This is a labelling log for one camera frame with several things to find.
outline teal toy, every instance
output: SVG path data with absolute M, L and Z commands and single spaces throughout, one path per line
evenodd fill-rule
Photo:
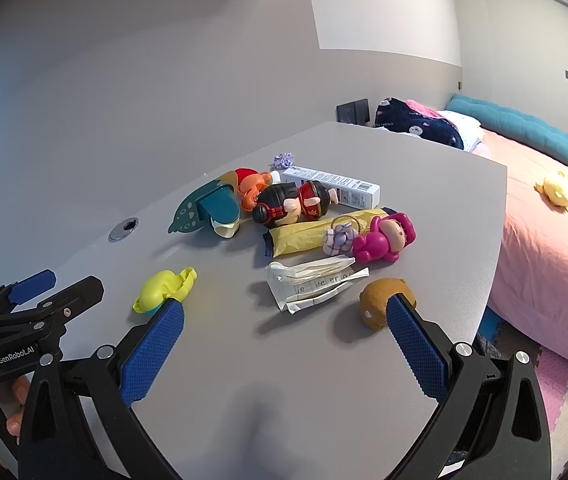
M 239 228 L 240 208 L 235 200 L 238 175 L 229 171 L 195 189 L 175 211 L 169 233 L 192 233 L 205 225 L 224 238 L 231 238 Z

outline dark blue blanket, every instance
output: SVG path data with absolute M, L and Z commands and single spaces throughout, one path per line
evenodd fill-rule
M 385 99 L 377 107 L 375 127 L 380 126 L 392 132 L 417 134 L 422 139 L 464 149 L 462 137 L 446 119 L 426 117 L 399 99 Z

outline rectangular cardboard box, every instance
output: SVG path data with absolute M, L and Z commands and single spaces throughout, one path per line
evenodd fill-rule
M 282 182 L 294 182 L 301 186 L 308 180 L 318 180 L 326 189 L 337 190 L 339 203 L 355 209 L 373 209 L 379 205 L 379 186 L 364 180 L 292 166 L 280 172 Z

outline pink doll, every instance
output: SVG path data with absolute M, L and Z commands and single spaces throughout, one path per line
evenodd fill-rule
M 380 258 L 396 262 L 399 252 L 414 241 L 415 229 L 404 213 L 376 216 L 371 220 L 370 232 L 353 240 L 353 256 L 361 264 Z

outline brown round toy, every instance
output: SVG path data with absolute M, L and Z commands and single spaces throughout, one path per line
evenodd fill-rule
M 359 295 L 359 314 L 373 330 L 386 326 L 386 303 L 392 295 L 401 292 L 413 305 L 417 305 L 415 295 L 404 280 L 381 278 L 368 283 Z

